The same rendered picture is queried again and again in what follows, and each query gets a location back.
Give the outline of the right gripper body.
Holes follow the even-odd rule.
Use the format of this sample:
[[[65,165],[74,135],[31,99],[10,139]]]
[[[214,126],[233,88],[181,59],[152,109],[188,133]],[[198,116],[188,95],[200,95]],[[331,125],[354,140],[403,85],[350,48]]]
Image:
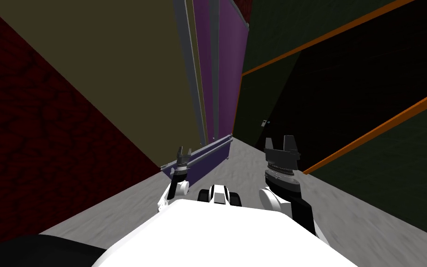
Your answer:
[[[290,176],[293,176],[294,171],[298,170],[297,161],[300,159],[300,153],[296,150],[284,151],[265,148],[264,152],[269,169]]]

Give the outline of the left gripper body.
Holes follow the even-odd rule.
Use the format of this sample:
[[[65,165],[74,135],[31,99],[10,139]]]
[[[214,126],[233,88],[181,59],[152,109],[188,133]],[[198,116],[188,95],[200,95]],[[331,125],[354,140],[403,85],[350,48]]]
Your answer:
[[[191,154],[178,154],[176,161],[175,175],[183,175],[188,171],[188,163],[190,161]]]

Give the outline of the black door leaf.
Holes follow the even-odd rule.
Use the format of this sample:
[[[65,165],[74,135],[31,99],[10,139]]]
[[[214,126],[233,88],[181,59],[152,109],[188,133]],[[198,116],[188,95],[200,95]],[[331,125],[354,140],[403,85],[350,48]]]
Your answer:
[[[306,170],[427,97],[427,0],[413,0],[299,54],[257,141],[293,135]]]

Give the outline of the purple door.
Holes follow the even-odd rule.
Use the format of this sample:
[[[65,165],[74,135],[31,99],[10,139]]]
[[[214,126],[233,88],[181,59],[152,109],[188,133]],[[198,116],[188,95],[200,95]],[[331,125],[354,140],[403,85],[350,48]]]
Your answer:
[[[233,132],[249,24],[235,0],[189,0],[193,6],[201,99],[208,144]]]

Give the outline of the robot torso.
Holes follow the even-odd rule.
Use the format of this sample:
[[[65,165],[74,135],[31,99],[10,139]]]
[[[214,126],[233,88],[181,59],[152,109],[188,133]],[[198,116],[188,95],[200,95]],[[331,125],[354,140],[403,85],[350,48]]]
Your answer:
[[[241,207],[219,185],[198,201],[162,201],[92,267],[357,267],[328,244],[303,199],[269,187],[259,195],[264,209]]]

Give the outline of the violet panel with grey rail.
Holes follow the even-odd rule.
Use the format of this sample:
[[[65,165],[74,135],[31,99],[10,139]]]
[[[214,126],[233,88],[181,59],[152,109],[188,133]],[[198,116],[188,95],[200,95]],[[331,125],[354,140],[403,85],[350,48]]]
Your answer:
[[[230,134],[191,153],[186,177],[190,185],[196,183],[222,161],[228,159],[232,141],[233,138]]]

